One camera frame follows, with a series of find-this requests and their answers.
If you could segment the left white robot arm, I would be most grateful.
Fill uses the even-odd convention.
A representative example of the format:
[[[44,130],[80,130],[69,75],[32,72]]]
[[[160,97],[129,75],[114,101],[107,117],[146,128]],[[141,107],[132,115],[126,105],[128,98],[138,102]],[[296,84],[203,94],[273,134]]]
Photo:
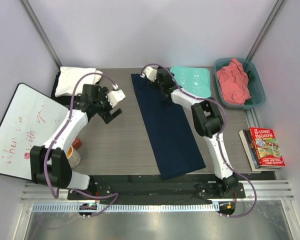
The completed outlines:
[[[51,188],[78,189],[90,200],[97,192],[91,177],[72,170],[68,151],[77,135],[95,115],[108,124],[122,113],[116,109],[125,99],[124,92],[114,85],[113,90],[98,84],[84,84],[79,96],[72,96],[69,111],[55,133],[41,146],[30,150],[31,179],[38,185]]]

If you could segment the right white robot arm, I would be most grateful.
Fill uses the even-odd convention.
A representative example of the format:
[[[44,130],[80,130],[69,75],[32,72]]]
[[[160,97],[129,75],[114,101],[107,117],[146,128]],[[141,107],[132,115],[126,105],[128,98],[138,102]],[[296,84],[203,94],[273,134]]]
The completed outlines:
[[[165,67],[147,66],[142,71],[153,85],[160,89],[172,103],[191,111],[195,131],[201,136],[209,149],[214,166],[214,175],[218,180],[216,193],[223,198],[234,191],[229,180],[237,180],[238,175],[233,169],[223,140],[225,128],[225,110],[214,98],[196,96],[181,87],[172,72]]]

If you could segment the navy blue t shirt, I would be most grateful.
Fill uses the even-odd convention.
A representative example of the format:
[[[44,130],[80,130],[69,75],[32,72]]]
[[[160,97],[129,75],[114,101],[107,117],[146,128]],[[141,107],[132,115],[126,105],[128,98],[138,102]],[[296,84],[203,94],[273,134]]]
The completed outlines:
[[[131,81],[161,178],[206,167],[183,108],[170,102],[139,74]]]

